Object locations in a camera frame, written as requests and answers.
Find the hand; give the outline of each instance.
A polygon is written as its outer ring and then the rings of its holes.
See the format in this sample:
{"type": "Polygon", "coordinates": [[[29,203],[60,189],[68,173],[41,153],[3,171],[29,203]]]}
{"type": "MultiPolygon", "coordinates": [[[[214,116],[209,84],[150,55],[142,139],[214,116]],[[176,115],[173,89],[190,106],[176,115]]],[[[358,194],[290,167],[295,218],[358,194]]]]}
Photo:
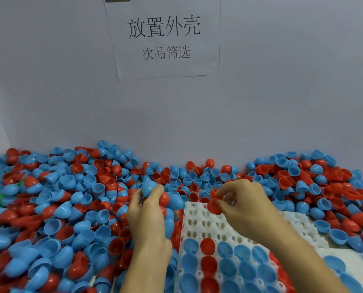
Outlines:
{"type": "Polygon", "coordinates": [[[134,240],[134,257],[149,257],[158,268],[166,270],[172,257],[172,243],[165,238],[164,216],[159,207],[159,198],[164,192],[162,185],[153,189],[143,206],[142,190],[134,193],[127,212],[127,220],[134,240]]]}
{"type": "Polygon", "coordinates": [[[276,239],[294,234],[258,182],[247,179],[228,182],[218,189],[217,196],[224,197],[216,200],[216,204],[228,223],[242,236],[268,249],[275,245],[276,239]]]}

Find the finger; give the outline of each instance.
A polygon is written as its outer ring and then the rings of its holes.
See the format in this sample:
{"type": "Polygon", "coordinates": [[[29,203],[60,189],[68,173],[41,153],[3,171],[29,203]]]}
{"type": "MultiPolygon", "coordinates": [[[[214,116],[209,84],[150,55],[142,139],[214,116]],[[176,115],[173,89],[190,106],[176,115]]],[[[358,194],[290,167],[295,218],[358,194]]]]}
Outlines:
{"type": "Polygon", "coordinates": [[[138,189],[138,191],[136,191],[134,194],[133,194],[133,197],[131,198],[131,202],[130,202],[130,205],[129,205],[129,209],[132,209],[132,210],[136,210],[139,208],[139,205],[141,203],[141,200],[142,200],[142,189],[138,189]]]}
{"type": "Polygon", "coordinates": [[[229,192],[234,192],[237,194],[238,184],[240,181],[232,181],[227,182],[223,184],[218,190],[217,190],[217,197],[219,199],[222,199],[224,195],[226,195],[229,192]]]}
{"type": "Polygon", "coordinates": [[[222,211],[222,213],[225,215],[225,217],[228,216],[232,212],[233,206],[229,205],[227,202],[224,202],[223,200],[215,200],[214,203],[217,204],[219,209],[222,211]]]}
{"type": "Polygon", "coordinates": [[[232,205],[235,199],[236,199],[236,194],[234,192],[229,192],[223,198],[223,200],[227,202],[229,205],[232,205]]]}
{"type": "Polygon", "coordinates": [[[159,198],[164,192],[164,186],[158,185],[155,187],[152,192],[150,193],[148,199],[146,200],[146,203],[149,202],[150,204],[157,204],[159,203],[159,198]]]}

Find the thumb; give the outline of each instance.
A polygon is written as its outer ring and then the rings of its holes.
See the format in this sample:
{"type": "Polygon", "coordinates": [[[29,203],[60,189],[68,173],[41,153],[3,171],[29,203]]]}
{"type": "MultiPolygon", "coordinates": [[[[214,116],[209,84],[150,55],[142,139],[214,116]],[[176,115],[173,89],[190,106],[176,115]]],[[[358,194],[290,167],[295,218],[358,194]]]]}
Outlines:
{"type": "Polygon", "coordinates": [[[225,217],[231,213],[233,206],[229,205],[227,202],[224,202],[223,200],[215,200],[214,203],[219,207],[225,217]]]}

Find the person's right hand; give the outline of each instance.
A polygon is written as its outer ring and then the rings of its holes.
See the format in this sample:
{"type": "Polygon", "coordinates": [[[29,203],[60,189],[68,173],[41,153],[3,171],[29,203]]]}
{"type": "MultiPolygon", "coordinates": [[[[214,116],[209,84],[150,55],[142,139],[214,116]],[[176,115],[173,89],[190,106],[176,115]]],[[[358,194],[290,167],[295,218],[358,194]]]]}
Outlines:
{"type": "Polygon", "coordinates": [[[240,179],[224,184],[215,200],[228,223],[242,236],[271,249],[275,241],[294,235],[258,182],[240,179]]]}

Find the paper sign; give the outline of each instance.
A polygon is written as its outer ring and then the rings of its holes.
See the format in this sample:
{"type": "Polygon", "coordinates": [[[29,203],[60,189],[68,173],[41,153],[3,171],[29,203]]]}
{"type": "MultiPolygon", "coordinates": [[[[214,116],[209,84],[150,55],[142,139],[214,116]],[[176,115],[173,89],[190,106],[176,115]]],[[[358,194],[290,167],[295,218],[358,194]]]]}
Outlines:
{"type": "Polygon", "coordinates": [[[120,80],[218,74],[221,0],[106,2],[120,80]]]}

